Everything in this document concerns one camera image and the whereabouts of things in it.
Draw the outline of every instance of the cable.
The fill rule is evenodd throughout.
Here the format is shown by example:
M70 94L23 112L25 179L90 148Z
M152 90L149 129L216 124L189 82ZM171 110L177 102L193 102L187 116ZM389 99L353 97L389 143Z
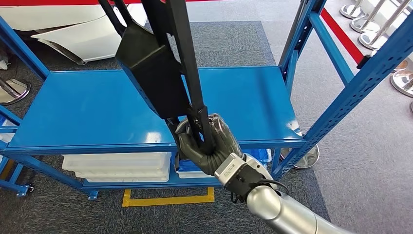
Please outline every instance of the cable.
M284 185L283 183L281 183L281 182L278 182L278 181L275 181L275 180L271 180L271 179L260 179L259 182L279 185L279 186L281 186L281 187L283 187L283 188L285 189L285 193L286 193L287 195L290 195L290 190L287 188L287 186L285 186L285 185Z
M238 202L238 197L235 195L235 199L234 199L234 193L233 192L231 192L231 201L234 204L236 204Z

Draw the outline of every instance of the stacked white tray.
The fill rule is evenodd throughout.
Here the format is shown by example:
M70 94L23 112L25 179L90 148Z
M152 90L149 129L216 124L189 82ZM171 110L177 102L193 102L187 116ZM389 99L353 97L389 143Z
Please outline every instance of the stacked white tray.
M12 122L10 122L8 119L4 117L0 117L0 122L2 122L2 126L15 126ZM0 134L0 140L6 143L9 143L14 136L14 133L1 133ZM0 162L3 160L3 156L0 155Z
M64 155L62 169L89 182L165 182L171 152Z

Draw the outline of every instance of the black bracket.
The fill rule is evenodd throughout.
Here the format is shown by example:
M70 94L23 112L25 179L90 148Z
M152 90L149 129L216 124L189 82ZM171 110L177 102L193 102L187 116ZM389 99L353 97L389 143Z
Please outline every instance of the black bracket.
M122 37L115 57L147 105L166 120L172 134L179 123L178 117L187 116L198 145L204 153L212 153L212 134L185 0L142 0L153 34L134 22L122 0L114 0L114 3L127 27L119 22L107 0L99 0L99 3ZM168 34L175 37L181 63L174 57Z

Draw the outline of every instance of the gray carpet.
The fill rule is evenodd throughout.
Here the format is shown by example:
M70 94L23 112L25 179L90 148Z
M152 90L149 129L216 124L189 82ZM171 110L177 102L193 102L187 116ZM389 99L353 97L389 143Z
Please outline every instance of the gray carpet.
M259 21L192 23L199 66L274 65L271 48ZM43 45L31 44L36 55L51 70L114 69L114 59L77 66ZM24 78L33 84L33 92L8 108L23 117L41 86L20 61L2 72L5 78ZM42 156L44 162L60 168L62 157ZM248 213L245 204L232 204L229 193L215 190L215 202L185 205L122 208L122 190L101 191L97 201L73 191L30 169L24 169L21 183L33 183L35 191L16 198L0 190L0 233L133 233L133 234L267 234L273 233L263 222ZM291 171L282 180L292 196L319 215L329 219L312 169ZM168 195L199 195L206 189L136 190L132 198Z

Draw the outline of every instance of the blue metal shelf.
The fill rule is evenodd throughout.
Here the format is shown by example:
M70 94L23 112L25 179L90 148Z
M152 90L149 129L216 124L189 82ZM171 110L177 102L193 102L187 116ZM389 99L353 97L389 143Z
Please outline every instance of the blue metal shelf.
M300 144L303 137L279 67L203 68L199 74L210 113L225 119L241 147ZM47 154L61 154L62 147L67 154L91 148L94 153L131 147L133 152L176 151L165 122L122 70L51 72L6 151L56 149Z
M272 176L280 179L413 52L413 14L353 76L319 19L325 0L302 1L280 67L199 69L204 101L221 114L243 149L275 148ZM289 100L300 54L315 29L344 89L302 135ZM31 155L175 151L162 120L145 104L123 71L49 72L0 17L0 39L41 79L46 79L1 153L96 199L99 189L218 186L214 178L180 179L171 165L168 182L81 183ZM278 165L280 148L293 148Z

